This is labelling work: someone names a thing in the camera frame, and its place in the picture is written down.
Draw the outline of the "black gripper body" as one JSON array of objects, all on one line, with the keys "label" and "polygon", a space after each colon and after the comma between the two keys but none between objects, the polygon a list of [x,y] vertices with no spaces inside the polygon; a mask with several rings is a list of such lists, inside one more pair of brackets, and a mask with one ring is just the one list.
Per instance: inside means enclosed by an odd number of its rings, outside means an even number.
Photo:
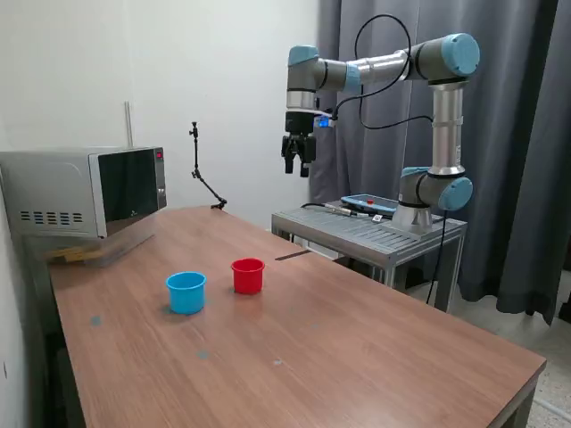
[{"label": "black gripper body", "polygon": [[285,135],[287,137],[306,137],[313,134],[314,113],[287,111],[285,115]]}]

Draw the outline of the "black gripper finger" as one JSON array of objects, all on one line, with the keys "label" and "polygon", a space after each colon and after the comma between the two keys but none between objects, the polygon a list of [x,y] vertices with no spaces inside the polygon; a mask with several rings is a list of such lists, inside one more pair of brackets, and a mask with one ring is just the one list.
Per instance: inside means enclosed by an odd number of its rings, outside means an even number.
[{"label": "black gripper finger", "polygon": [[297,154],[297,144],[291,136],[283,136],[281,156],[285,162],[285,173],[292,174],[294,170],[294,158]]},{"label": "black gripper finger", "polygon": [[308,177],[310,164],[316,160],[316,138],[301,136],[297,142],[297,152],[300,157],[300,177]]}]

